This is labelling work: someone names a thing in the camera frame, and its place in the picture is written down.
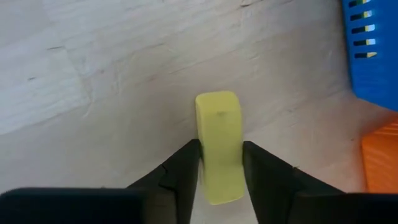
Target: white floor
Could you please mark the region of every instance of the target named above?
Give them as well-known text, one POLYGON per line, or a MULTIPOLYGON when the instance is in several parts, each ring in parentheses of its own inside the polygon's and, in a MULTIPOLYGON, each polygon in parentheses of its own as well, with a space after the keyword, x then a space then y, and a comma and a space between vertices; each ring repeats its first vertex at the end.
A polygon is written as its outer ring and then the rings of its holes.
MULTIPOLYGON (((245 139, 346 191, 392 116, 349 87, 339 1, 1 0, 0 191, 125 187, 196 138, 233 90, 245 139)), ((192 223, 255 223, 249 197, 192 223)))

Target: basket slot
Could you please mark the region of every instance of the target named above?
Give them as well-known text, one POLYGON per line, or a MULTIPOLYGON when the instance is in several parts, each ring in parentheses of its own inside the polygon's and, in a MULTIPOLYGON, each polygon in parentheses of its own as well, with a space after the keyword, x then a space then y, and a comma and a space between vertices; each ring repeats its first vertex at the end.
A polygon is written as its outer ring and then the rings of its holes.
POLYGON ((354 15, 350 16, 349 19, 350 19, 351 21, 356 21, 356 20, 358 20, 358 19, 369 18, 369 17, 371 17, 372 15, 373 15, 372 10, 368 10, 368 11, 365 11, 365 12, 361 12, 361 13, 358 13, 358 14, 354 14, 354 15))
POLYGON ((363 32, 372 32, 376 29, 376 26, 374 24, 371 25, 366 25, 366 26, 361 26, 361 27, 356 27, 351 29, 352 34, 359 34, 363 32))
POLYGON ((354 58, 374 58, 377 57, 377 52, 356 53, 354 58))
POLYGON ((375 45, 376 40, 375 39, 355 40, 353 43, 354 46, 375 45))
POLYGON ((350 1, 348 3, 348 6, 349 7, 355 7, 355 6, 358 6, 358 5, 366 4, 366 3, 370 2, 370 1, 371 0, 354 0, 354 1, 350 1))

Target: yellow foam block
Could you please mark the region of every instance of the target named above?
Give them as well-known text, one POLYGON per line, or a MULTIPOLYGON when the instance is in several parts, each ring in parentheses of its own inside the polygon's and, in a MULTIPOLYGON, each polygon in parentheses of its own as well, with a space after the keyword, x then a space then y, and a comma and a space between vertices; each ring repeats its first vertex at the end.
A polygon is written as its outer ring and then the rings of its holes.
POLYGON ((238 97, 230 91, 219 91, 198 95, 195 102, 206 198, 212 205, 232 202, 244 194, 238 97))

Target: blue basket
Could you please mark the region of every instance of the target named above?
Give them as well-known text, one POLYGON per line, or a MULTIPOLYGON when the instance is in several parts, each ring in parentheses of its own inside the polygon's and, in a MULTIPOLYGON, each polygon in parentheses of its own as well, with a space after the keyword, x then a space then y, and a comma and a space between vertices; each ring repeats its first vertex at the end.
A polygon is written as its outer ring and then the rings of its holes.
POLYGON ((398 0, 342 1, 356 96, 398 111, 398 0))

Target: orange object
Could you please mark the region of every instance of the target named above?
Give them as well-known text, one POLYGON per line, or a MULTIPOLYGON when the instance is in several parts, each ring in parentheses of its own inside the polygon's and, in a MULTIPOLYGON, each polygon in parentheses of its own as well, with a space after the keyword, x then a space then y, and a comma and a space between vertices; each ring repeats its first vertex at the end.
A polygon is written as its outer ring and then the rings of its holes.
POLYGON ((398 194, 398 120, 362 139, 368 191, 398 194))

